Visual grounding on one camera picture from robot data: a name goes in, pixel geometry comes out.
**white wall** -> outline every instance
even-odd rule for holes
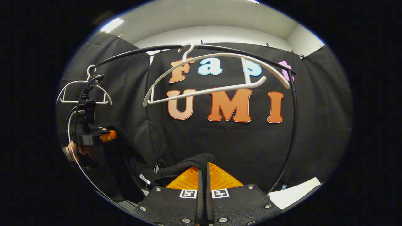
[[[290,51],[292,47],[284,39],[260,31],[250,30],[240,27],[227,26],[198,26],[187,27],[163,32],[147,37],[133,43],[139,48],[155,45],[171,45],[186,43],[216,43],[216,42],[236,42],[264,45]]]
[[[297,25],[295,30],[286,39],[295,54],[307,56],[318,50],[325,43],[307,28]]]

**orange letter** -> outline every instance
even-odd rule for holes
[[[269,123],[281,123],[281,101],[283,94],[280,92],[269,92],[268,96],[271,98],[271,113],[267,119]]]
[[[252,91],[249,89],[239,89],[230,100],[225,91],[213,92],[211,114],[208,116],[210,121],[220,121],[222,116],[219,114],[219,109],[228,121],[236,109],[236,115],[233,117],[235,122],[250,122],[251,117],[248,115],[248,102]]]
[[[195,92],[195,91],[196,91],[195,89],[186,89],[183,93],[187,94],[187,93],[191,93],[191,92]],[[177,90],[168,91],[166,93],[166,95],[168,95],[168,97],[175,97],[175,96],[178,96],[179,94],[180,94],[180,91],[177,91]],[[193,114],[193,99],[194,99],[194,96],[186,97],[186,110],[184,112],[179,112],[177,110],[177,99],[168,101],[169,115],[171,115],[174,119],[180,119],[180,120],[188,119]]]
[[[181,60],[172,62],[170,65],[172,67],[174,67],[174,66],[180,64],[182,61],[183,60],[181,59]],[[178,67],[178,68],[174,69],[172,71],[172,77],[170,78],[169,82],[174,83],[174,82],[184,80],[186,78],[186,76],[184,76],[181,72],[184,72],[185,74],[187,74],[189,72],[189,70],[190,70],[190,65],[189,64],[185,64],[185,65],[182,65],[181,67]]]

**bolt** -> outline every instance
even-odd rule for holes
[[[181,219],[181,221],[183,221],[184,223],[190,223],[191,222],[191,220],[188,219],[188,218],[183,218],[183,219]]]
[[[221,222],[221,223],[225,223],[226,221],[228,221],[228,219],[227,218],[220,218],[218,221]]]

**black metal plate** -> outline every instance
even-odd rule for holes
[[[228,188],[228,193],[229,197],[212,199],[216,226],[245,226],[251,221],[261,223],[281,210],[255,184]],[[228,221],[221,223],[220,218]]]
[[[134,214],[143,220],[164,226],[194,226],[197,199],[180,198],[181,191],[154,187],[134,210]],[[184,223],[183,218],[188,218],[191,222]]]

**orange gripper pad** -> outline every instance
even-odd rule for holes
[[[225,172],[218,166],[209,164],[209,177],[211,179],[211,190],[243,186],[236,178]],[[191,167],[172,181],[167,188],[173,189],[198,189],[198,169]]]
[[[100,136],[103,142],[111,141],[117,138],[117,134],[115,130],[110,130],[109,134],[102,134]]]

